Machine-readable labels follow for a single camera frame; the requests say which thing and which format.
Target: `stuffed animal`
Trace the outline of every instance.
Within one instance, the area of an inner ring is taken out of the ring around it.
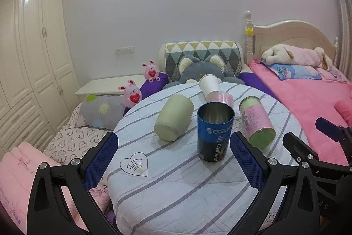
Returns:
[[[266,64],[288,64],[320,67],[326,71],[332,69],[332,61],[325,55],[324,49],[316,47],[314,50],[277,44],[266,50],[262,55]]]
[[[149,82],[153,82],[153,80],[160,81],[158,67],[152,60],[149,60],[149,64],[143,63],[142,66],[145,67],[144,78]]]
[[[218,54],[211,54],[204,61],[200,61],[200,59],[192,55],[186,55],[181,59],[178,65],[178,70],[180,72],[180,78],[178,81],[166,84],[163,89],[184,83],[197,83],[207,74],[215,75],[219,82],[230,82],[244,85],[244,82],[241,79],[232,76],[225,76],[226,66],[223,59]]]
[[[123,103],[126,108],[132,108],[142,100],[142,92],[133,80],[128,80],[128,86],[120,86],[119,90],[124,91]]]

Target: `blue pillowcase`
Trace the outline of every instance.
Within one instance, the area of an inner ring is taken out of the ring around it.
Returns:
[[[287,65],[287,64],[271,64],[267,65],[262,62],[271,71],[273,71],[281,80],[286,79],[313,79],[321,80],[321,76],[311,66],[303,65]]]

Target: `striped bedsheet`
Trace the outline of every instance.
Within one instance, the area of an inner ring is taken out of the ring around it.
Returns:
[[[295,165],[283,147],[283,135],[307,138],[296,118],[280,102],[249,86],[221,83],[235,99],[233,131],[243,130],[238,105],[257,96],[276,130],[276,138],[262,152],[282,164]],[[192,100],[195,110],[187,131],[175,142],[159,139],[154,123],[172,94]],[[202,161],[197,147],[197,110],[205,103],[198,84],[182,84],[160,91],[133,107],[114,132],[119,148],[108,169],[108,189],[119,230],[125,235],[227,234],[257,194],[250,187],[228,148],[217,163]],[[262,227],[271,224],[282,201],[280,189]]]

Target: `can label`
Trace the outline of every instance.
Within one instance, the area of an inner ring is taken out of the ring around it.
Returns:
[[[268,114],[260,104],[244,109],[242,121],[246,126],[247,138],[250,138],[256,131],[263,128],[273,128]]]
[[[219,161],[226,154],[233,122],[214,125],[198,121],[198,154],[205,161]]]

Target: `white wardrobe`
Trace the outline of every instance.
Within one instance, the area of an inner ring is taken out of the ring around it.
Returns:
[[[62,0],[0,0],[0,158],[44,150],[80,100]]]

